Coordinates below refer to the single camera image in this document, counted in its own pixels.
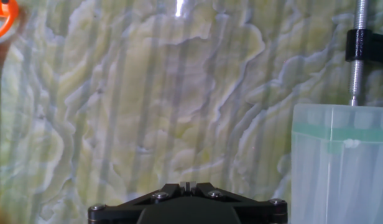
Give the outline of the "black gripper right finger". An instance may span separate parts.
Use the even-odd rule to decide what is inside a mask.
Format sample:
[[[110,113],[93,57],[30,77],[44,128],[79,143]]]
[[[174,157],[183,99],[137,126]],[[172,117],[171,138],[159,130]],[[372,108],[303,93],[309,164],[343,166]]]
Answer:
[[[281,198],[256,201],[227,190],[214,187],[211,183],[187,183],[187,194],[203,197],[229,205],[243,223],[288,223],[288,205]]]

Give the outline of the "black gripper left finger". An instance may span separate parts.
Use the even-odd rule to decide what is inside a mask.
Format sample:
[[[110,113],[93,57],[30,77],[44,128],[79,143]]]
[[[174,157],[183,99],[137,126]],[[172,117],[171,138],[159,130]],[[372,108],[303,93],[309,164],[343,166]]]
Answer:
[[[88,208],[88,224],[136,223],[146,208],[184,196],[187,190],[188,182],[165,184],[161,189],[120,205],[110,206],[97,203]]]

